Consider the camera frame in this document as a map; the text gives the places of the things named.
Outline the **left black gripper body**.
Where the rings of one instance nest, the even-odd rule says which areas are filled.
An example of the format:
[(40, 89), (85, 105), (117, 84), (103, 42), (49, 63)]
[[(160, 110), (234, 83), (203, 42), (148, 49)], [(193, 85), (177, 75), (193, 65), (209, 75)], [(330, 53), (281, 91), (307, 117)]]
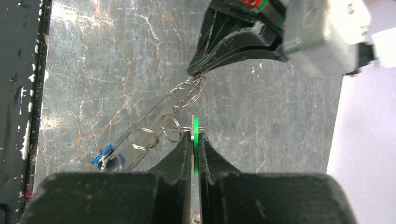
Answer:
[(213, 45), (279, 47), (285, 6), (279, 0), (215, 0)]

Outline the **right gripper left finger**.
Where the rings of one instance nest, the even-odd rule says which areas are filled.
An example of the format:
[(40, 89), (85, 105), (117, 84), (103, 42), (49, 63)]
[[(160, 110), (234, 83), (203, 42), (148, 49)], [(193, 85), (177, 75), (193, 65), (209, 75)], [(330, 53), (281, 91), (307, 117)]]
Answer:
[(22, 224), (188, 224), (191, 136), (145, 172), (64, 172), (37, 188)]

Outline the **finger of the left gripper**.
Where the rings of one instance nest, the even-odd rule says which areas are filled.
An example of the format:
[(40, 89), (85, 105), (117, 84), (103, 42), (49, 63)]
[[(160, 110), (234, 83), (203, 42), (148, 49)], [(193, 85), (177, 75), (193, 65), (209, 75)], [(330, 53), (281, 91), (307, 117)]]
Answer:
[(250, 59), (279, 59), (279, 7), (209, 6), (191, 71), (211, 71)]
[(206, 56), (205, 59), (200, 59), (199, 62), (190, 63), (190, 65), (188, 66), (188, 74), (194, 77), (201, 73), (209, 72), (215, 68), (250, 59), (275, 60), (280, 62), (288, 61), (288, 58), (281, 52), (280, 49), (276, 49), (275, 51), (264, 49), (249, 49), (235, 51), (217, 58), (215, 57), (215, 55), (213, 55), (212, 57)]

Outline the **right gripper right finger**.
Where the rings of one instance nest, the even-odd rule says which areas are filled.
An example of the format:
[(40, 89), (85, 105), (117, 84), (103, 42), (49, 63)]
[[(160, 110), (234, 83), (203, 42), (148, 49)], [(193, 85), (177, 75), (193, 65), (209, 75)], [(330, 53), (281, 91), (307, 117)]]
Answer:
[(198, 139), (204, 224), (355, 224), (342, 187), (321, 173), (244, 173)]

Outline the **metal key organizer plate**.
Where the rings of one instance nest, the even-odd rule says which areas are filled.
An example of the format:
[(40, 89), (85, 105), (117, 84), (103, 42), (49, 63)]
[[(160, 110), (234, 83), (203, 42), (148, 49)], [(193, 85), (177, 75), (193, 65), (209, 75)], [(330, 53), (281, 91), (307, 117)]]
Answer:
[(179, 83), (156, 103), (156, 106), (163, 105), (163, 109), (148, 126), (142, 126), (142, 122), (147, 118), (144, 116), (109, 144), (114, 147), (115, 153), (122, 154), (126, 159), (122, 172), (133, 170), (150, 150), (157, 147), (161, 136), (169, 142), (177, 143), (183, 134), (189, 133), (191, 140), (191, 124), (182, 126), (177, 120), (177, 114), (199, 99), (205, 81), (206, 77), (199, 75)]

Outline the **green key tag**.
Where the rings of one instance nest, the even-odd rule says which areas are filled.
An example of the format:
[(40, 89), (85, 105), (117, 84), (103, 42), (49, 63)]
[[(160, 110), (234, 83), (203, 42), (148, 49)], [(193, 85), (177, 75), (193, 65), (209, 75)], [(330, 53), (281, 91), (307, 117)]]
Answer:
[(191, 141), (193, 143), (193, 156), (194, 156), (194, 175), (199, 174), (199, 160), (198, 160), (198, 142), (199, 142), (199, 132), (203, 131), (204, 127), (199, 124), (199, 117), (196, 117), (195, 114), (192, 114), (191, 118)]

